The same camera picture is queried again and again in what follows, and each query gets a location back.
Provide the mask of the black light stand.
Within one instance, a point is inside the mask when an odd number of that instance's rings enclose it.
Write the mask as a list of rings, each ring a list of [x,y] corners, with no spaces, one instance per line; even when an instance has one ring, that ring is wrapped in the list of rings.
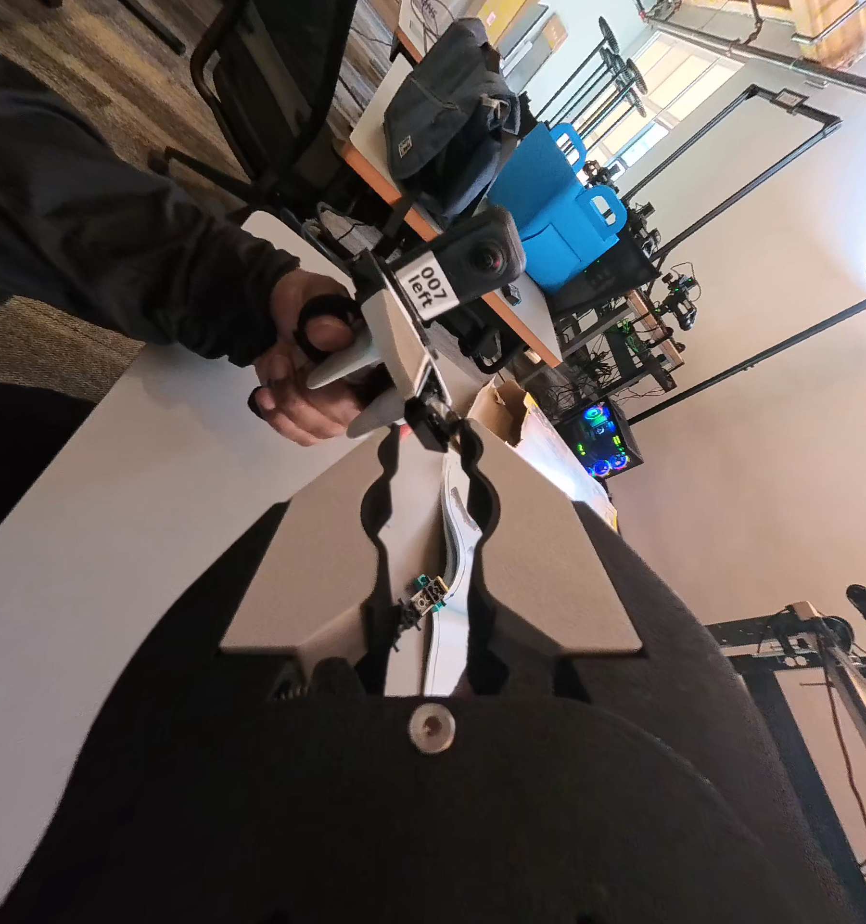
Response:
[[[748,359],[742,360],[741,362],[729,367],[727,370],[720,372],[710,378],[704,380],[703,382],[686,389],[681,392],[678,396],[674,398],[669,398],[665,401],[662,401],[650,408],[645,410],[634,417],[628,420],[630,425],[635,425],[644,421],[647,421],[663,411],[670,410],[675,406],[681,404],[684,401],[687,401],[691,398],[695,398],[708,389],[711,389],[717,385],[721,385],[727,382],[729,379],[743,373],[750,372],[757,366],[766,362],[769,359],[779,356],[780,354],[791,350],[792,348],[805,343],[813,337],[816,337],[822,333],[825,333],[834,327],[843,324],[846,321],[849,321],[858,315],[866,311],[866,299],[858,302],[854,306],[845,308],[842,311],[834,314],[831,317],[828,317],[817,324],[810,326],[809,328],[801,331],[778,344],[775,344],[767,349],[764,349],[757,354],[751,356]]]

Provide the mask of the row of black stands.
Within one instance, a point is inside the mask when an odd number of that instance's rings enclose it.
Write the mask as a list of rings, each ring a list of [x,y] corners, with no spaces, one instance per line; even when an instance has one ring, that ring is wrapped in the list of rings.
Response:
[[[554,128],[561,123],[584,126],[602,120],[611,107],[635,91],[647,91],[645,79],[632,59],[624,58],[605,17],[598,18],[599,40],[585,52],[574,71],[535,113],[535,119]]]

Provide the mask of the dark fabric bag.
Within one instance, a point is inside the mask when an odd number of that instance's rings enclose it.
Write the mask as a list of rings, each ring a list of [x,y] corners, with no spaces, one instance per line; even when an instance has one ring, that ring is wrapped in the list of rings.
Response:
[[[474,209],[519,143],[522,106],[475,17],[454,21],[383,117],[389,171],[445,228]]]

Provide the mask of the black metal rack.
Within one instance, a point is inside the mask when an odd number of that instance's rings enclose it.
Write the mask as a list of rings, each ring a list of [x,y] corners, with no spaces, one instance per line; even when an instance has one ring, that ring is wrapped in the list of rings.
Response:
[[[846,598],[866,623],[866,586],[848,586]],[[707,628],[760,710],[820,848],[866,920],[866,857],[857,857],[778,680],[782,673],[821,673],[819,686],[826,694],[848,787],[866,833],[866,801],[841,720],[843,714],[849,717],[866,751],[866,651],[855,641],[853,625],[800,602],[771,615]]]

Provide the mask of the black office chair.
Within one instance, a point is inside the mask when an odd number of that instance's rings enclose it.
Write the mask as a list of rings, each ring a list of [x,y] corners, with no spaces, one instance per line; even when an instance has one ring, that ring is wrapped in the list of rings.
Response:
[[[190,75],[246,179],[173,148],[172,162],[254,211],[313,210],[341,160],[328,122],[356,1],[223,2],[190,57]]]

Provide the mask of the black equipment shelf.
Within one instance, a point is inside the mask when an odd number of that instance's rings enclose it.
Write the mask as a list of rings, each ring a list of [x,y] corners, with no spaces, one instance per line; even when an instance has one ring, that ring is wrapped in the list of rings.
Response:
[[[684,365],[681,336],[696,320],[702,289],[690,263],[681,263],[658,278],[662,298],[650,294],[656,282],[633,289],[596,307],[563,308],[554,324],[562,358],[584,375],[601,396],[654,381],[656,394],[674,392],[674,374]]]

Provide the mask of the yellow cardboard box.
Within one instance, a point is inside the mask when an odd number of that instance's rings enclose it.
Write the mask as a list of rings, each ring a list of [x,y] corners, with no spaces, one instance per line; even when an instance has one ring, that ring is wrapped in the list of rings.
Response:
[[[548,12],[539,1],[483,1],[475,3],[474,13],[485,26],[488,42],[506,53],[519,43]]]

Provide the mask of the black metal frame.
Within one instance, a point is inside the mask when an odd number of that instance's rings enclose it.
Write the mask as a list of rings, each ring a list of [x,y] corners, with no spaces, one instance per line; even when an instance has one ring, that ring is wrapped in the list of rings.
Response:
[[[773,163],[773,165],[771,165],[769,168],[766,168],[752,180],[740,187],[738,191],[735,191],[732,195],[727,197],[727,199],[718,203],[716,207],[704,214],[692,225],[686,227],[676,237],[673,237],[669,242],[665,244],[658,245],[653,255],[653,261],[656,263],[657,269],[660,269],[663,266],[664,261],[670,256],[670,253],[673,250],[681,246],[681,244],[688,240],[690,237],[693,237],[693,235],[700,231],[705,225],[708,225],[716,217],[726,213],[728,209],[742,201],[746,196],[748,196],[752,191],[758,189],[768,179],[772,179],[776,174],[790,166],[800,156],[820,143],[820,141],[823,141],[835,133],[842,124],[842,120],[838,116],[814,108],[807,103],[808,98],[806,96],[796,93],[793,90],[768,90],[767,88],[751,84],[742,93],[735,97],[727,106],[723,107],[712,118],[705,122],[704,125],[699,130],[694,132],[687,141],[677,147],[667,158],[661,161],[638,183],[636,183],[626,193],[624,193],[623,203],[630,204],[640,191],[642,191],[653,180],[657,179],[661,174],[663,174],[669,167],[676,163],[678,159],[687,154],[693,148],[693,146],[699,143],[712,129],[720,125],[726,118],[736,112],[741,106],[754,99],[760,99],[768,103],[773,108],[783,110],[787,115],[791,117],[801,117],[803,119],[814,122],[819,126],[819,129],[816,133],[809,136],[801,144],[793,148],[785,156]]]

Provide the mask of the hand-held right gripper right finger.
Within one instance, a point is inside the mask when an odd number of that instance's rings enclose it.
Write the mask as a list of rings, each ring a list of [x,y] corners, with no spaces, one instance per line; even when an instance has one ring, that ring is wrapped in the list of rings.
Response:
[[[643,643],[574,502],[480,422],[456,433],[482,531],[468,592],[473,689],[551,689],[563,662]]]

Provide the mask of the window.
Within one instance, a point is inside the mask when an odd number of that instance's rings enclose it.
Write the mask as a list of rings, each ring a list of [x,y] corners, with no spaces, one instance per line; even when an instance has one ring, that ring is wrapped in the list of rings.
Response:
[[[637,164],[741,68],[669,36],[649,40],[635,63],[646,90],[629,90],[586,142],[588,159],[614,172]]]

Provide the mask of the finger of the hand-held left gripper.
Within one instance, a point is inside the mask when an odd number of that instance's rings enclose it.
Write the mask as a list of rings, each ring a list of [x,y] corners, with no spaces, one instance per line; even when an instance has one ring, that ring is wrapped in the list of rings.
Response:
[[[404,401],[404,422],[429,452],[447,453],[461,439],[465,416],[457,410],[434,359],[427,363],[416,394]]]

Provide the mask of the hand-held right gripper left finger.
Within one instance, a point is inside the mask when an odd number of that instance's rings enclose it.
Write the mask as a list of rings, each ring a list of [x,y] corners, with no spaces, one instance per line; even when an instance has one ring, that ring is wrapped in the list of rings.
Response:
[[[398,428],[372,433],[288,502],[222,638],[225,652],[365,656],[391,645],[381,529],[399,453]]]

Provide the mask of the blue plastic bin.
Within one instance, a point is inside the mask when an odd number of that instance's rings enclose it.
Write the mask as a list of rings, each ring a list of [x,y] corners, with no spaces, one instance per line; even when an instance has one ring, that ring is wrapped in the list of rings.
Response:
[[[580,179],[585,163],[586,146],[573,125],[538,123],[509,156],[485,199],[505,209],[520,239],[527,240],[585,191]]]
[[[524,221],[527,275],[544,292],[557,292],[617,243],[626,220],[612,187],[574,181]]]

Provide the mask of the toy brick assembly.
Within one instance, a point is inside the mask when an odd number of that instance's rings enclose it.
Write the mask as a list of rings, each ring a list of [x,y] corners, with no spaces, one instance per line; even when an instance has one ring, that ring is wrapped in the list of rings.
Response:
[[[398,601],[398,620],[393,638],[393,651],[399,651],[399,642],[405,632],[419,629],[420,622],[429,615],[438,613],[445,606],[450,592],[443,577],[421,574],[414,578],[410,593]]]

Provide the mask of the wooden-edged table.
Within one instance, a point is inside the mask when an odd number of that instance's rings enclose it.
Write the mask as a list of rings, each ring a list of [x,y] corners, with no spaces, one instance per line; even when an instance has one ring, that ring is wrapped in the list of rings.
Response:
[[[389,171],[383,116],[412,69],[405,57],[400,55],[395,59],[341,151],[347,166],[388,206],[394,206],[402,198],[402,192]],[[561,363],[560,343],[544,294],[527,274],[518,278],[515,285],[521,296],[518,305],[510,304],[500,290],[487,293],[482,299],[545,364],[557,367]]]

